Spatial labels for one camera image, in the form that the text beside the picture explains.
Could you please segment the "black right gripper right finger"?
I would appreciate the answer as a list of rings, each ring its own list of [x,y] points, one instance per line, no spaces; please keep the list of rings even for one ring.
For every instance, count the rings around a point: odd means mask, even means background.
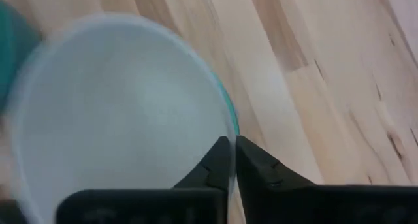
[[[236,175],[247,223],[416,223],[417,188],[317,185],[243,136]]]

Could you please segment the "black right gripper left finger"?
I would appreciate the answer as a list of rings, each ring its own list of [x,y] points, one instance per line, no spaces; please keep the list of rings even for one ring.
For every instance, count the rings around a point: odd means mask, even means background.
[[[55,223],[226,223],[230,171],[230,143],[221,136],[174,187],[78,191],[57,207]]]

